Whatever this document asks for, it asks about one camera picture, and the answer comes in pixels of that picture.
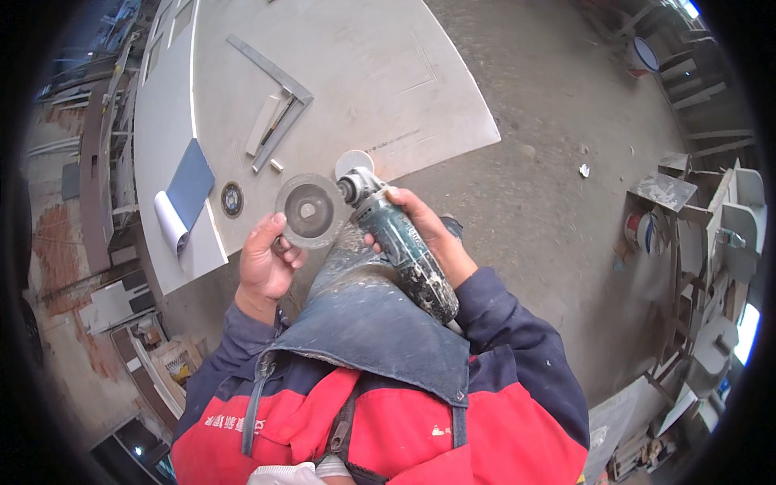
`diamond saw blade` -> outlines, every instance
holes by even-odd
[[[283,184],[275,211],[286,215],[283,236],[302,249],[334,242],[345,225],[347,206],[337,186],[323,175],[299,174]]]

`concrete floor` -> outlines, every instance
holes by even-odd
[[[593,407],[631,383],[655,352],[646,309],[665,297],[668,258],[635,258],[615,271],[612,246],[626,189],[656,171],[664,152],[684,150],[670,108],[654,79],[630,78],[611,60],[565,0],[427,3],[469,66],[502,141],[397,185],[454,214],[474,260],[494,266],[527,308],[560,331]],[[578,172],[583,163],[589,178]],[[323,257],[312,255],[300,272],[297,307]],[[202,332],[214,348],[238,259],[160,297],[168,329]]]

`left hand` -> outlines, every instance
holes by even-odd
[[[240,285],[234,295],[237,308],[267,324],[275,322],[277,300],[288,291],[294,272],[307,260],[307,251],[292,246],[284,237],[273,247],[286,227],[286,215],[269,213],[258,222],[240,256]]]

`rolled white paper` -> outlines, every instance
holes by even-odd
[[[154,211],[159,219],[161,236],[165,239],[176,258],[180,258],[186,242],[189,240],[189,232],[183,225],[178,213],[172,206],[170,199],[164,190],[154,197]]]

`right hand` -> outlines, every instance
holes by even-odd
[[[453,289],[458,288],[477,270],[477,264],[463,249],[461,242],[450,234],[433,210],[420,200],[411,190],[391,187],[386,192],[388,200],[410,217],[417,232],[423,238],[428,249],[436,258]],[[374,236],[367,234],[364,242],[371,245],[375,253],[383,249],[375,242]]]

